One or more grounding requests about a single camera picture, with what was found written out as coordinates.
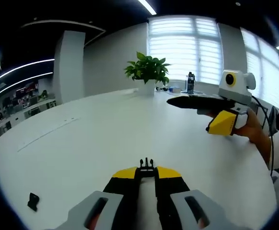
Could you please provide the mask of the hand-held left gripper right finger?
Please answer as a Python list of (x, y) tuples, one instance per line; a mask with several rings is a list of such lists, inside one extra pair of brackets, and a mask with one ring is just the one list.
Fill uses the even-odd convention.
[(234, 230), (224, 209), (199, 190), (190, 190), (180, 173), (156, 167), (156, 198), (164, 230)]

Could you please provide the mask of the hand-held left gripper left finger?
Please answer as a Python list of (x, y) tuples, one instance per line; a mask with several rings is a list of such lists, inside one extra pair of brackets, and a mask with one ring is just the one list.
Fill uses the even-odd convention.
[(94, 191), (71, 208), (57, 230), (130, 230), (139, 193), (139, 169), (116, 172), (103, 191)]

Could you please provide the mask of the person's right hand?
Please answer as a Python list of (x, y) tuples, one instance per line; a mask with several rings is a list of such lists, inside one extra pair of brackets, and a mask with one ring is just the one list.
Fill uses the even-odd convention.
[(235, 128), (233, 134), (247, 137), (251, 143), (259, 144), (264, 139), (262, 127), (256, 114), (251, 108), (248, 108), (247, 115), (246, 124), (239, 129)]

